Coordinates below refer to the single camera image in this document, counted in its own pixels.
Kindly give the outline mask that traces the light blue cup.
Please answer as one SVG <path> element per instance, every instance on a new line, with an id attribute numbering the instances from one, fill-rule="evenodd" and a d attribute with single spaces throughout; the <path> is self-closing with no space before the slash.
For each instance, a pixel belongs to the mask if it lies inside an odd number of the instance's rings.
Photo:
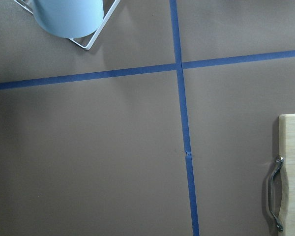
<path id="1" fill-rule="evenodd" d="M 48 33 L 81 38 L 95 32 L 104 18 L 102 0 L 34 0 L 33 15 Z"/>

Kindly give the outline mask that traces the bamboo cutting board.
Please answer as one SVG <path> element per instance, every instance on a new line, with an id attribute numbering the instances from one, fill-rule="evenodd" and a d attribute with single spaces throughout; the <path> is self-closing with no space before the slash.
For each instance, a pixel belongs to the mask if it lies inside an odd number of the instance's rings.
<path id="1" fill-rule="evenodd" d="M 284 229 L 280 235 L 295 236 L 295 114 L 279 116 L 279 155 L 284 159 L 279 212 Z"/>

